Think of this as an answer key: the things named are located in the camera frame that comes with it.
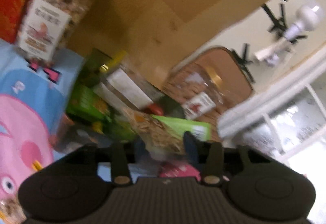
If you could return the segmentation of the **oat snack packet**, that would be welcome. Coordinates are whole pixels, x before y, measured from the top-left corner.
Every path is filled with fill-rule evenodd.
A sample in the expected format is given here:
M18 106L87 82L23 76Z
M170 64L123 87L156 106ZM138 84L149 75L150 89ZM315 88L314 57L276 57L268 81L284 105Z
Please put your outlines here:
M186 154L182 136L162 121L131 108L124 108L123 114L132 130L145 143L151 158L167 161Z

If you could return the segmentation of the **green snack packet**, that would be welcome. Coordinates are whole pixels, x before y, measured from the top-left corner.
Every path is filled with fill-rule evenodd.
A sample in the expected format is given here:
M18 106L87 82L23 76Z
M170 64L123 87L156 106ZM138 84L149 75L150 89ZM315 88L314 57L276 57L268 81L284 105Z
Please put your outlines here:
M152 117L172 128L181 137L189 131L201 141L211 139L212 129L209 123L158 115L152 115Z

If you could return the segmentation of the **black cardboard snack box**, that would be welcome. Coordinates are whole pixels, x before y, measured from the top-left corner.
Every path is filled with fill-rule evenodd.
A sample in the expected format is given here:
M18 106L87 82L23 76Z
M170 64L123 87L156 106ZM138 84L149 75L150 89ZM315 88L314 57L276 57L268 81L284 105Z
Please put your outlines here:
M66 108L68 117L112 140L132 141L136 134L123 114L126 108L158 116L185 117L175 100L135 70L125 52L108 56L93 49L76 79Z

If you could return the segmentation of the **nut jar on brown mat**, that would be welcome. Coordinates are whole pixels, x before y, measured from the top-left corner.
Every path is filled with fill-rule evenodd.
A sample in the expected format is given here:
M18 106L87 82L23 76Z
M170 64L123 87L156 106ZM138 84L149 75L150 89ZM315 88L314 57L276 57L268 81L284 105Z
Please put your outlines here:
M234 104L234 96L212 67L191 63L172 75L163 91L181 104L186 119L195 120L210 111L218 113Z

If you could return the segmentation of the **brown seat cushion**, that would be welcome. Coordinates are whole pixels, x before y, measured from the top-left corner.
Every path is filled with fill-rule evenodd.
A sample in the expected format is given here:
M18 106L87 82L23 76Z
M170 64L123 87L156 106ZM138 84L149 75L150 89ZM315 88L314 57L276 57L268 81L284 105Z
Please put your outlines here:
M253 88L225 47L214 47L170 74L163 92L181 104L186 119L211 125L211 140L220 141L218 119L247 100Z

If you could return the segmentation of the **cartoon pig blanket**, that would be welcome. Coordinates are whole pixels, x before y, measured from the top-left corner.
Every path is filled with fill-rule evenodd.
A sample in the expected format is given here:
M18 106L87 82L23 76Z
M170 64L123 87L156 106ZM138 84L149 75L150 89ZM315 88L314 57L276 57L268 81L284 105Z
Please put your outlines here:
M50 129L65 98L1 42L1 198L18 197L27 223L199 223L195 178L114 185L97 174L110 146L84 146L54 162Z

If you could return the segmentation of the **wood pattern board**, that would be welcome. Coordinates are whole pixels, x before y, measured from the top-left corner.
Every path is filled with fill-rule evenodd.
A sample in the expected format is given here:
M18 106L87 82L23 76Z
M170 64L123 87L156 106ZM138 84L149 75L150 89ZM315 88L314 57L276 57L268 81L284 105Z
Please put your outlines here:
M95 0L68 47L128 52L136 70L162 88L169 73L216 34L268 0Z

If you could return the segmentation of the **nut jar beside red bag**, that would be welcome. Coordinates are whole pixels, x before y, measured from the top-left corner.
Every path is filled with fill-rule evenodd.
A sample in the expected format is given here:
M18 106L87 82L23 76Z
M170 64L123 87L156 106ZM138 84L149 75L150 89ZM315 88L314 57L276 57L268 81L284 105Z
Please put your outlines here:
M51 66L95 0L29 0L16 40L26 60Z

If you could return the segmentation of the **white window frame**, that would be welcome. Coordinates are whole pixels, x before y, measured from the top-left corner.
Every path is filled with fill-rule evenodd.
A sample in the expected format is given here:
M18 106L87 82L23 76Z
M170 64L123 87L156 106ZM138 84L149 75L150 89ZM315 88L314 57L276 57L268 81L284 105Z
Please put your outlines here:
M315 142L325 143L325 46L220 119L226 144L244 144L281 162Z

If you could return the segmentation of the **white wall plug adapter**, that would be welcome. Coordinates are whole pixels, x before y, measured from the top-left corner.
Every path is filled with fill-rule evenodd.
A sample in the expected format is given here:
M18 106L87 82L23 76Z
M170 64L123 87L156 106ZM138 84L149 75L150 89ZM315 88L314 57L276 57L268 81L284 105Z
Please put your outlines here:
M279 56L277 55L281 51L287 49L291 43L286 38L280 38L273 44L260 49L254 53L254 59L258 62L266 62L269 67L275 67L279 64Z

